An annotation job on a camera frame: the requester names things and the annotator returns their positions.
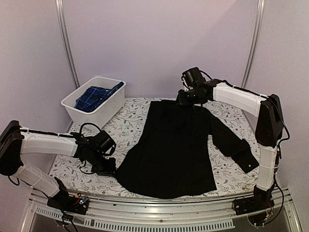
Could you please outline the black long sleeve shirt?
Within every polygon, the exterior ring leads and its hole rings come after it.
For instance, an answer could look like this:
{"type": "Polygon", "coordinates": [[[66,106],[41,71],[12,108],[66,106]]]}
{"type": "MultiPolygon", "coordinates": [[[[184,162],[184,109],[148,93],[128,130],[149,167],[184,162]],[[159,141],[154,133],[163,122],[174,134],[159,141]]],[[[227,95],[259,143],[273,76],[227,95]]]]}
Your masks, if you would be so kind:
{"type": "Polygon", "coordinates": [[[208,139],[245,173],[258,167],[249,143],[208,109],[152,101],[142,135],[116,172],[126,190],[172,199],[216,190],[208,139]]]}

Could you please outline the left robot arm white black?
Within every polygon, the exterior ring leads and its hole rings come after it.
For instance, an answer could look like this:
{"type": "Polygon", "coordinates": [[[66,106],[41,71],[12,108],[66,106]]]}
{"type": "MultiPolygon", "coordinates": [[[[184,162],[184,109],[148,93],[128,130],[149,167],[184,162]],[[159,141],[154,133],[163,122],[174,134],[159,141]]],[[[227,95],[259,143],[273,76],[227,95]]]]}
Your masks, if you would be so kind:
{"type": "Polygon", "coordinates": [[[22,155],[65,155],[91,164],[94,174],[114,176],[116,161],[111,155],[115,148],[115,141],[103,130],[94,136],[85,136],[81,131],[61,134],[31,130],[12,120],[0,136],[0,173],[24,181],[52,198],[60,209],[67,210],[72,200],[64,184],[29,164],[22,155]]]}

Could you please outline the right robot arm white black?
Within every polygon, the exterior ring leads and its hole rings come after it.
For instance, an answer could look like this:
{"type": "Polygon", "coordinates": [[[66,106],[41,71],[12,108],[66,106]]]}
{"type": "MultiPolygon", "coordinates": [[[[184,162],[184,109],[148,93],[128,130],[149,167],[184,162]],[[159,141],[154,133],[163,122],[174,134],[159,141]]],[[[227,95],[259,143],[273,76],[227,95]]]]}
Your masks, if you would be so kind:
{"type": "Polygon", "coordinates": [[[254,116],[255,139],[260,150],[259,174],[250,199],[254,211],[268,203],[276,185],[276,174],[281,159],[282,134],[287,130],[283,120],[280,99],[277,95],[264,95],[239,88],[226,80],[181,78],[184,90],[179,90],[178,100],[182,105],[205,104],[216,101],[234,106],[254,116]]]}

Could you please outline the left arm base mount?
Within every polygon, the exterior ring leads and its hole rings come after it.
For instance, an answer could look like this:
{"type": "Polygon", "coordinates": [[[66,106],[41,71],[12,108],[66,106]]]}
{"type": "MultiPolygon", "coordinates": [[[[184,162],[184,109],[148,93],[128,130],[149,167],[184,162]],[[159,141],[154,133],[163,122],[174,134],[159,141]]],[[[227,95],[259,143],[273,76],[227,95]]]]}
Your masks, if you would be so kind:
{"type": "Polygon", "coordinates": [[[69,195],[65,187],[60,187],[59,192],[48,199],[47,205],[62,211],[86,215],[89,198],[80,193],[69,195]]]}

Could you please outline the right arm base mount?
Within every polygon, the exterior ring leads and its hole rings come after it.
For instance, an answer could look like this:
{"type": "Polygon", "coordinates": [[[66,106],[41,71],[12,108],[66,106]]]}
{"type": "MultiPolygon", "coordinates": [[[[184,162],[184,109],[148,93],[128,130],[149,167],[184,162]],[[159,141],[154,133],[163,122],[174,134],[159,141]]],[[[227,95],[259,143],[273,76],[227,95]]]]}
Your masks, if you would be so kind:
{"type": "Polygon", "coordinates": [[[257,191],[251,197],[237,197],[232,202],[232,209],[236,215],[243,215],[265,209],[272,209],[274,201],[271,193],[267,191],[257,191]]]}

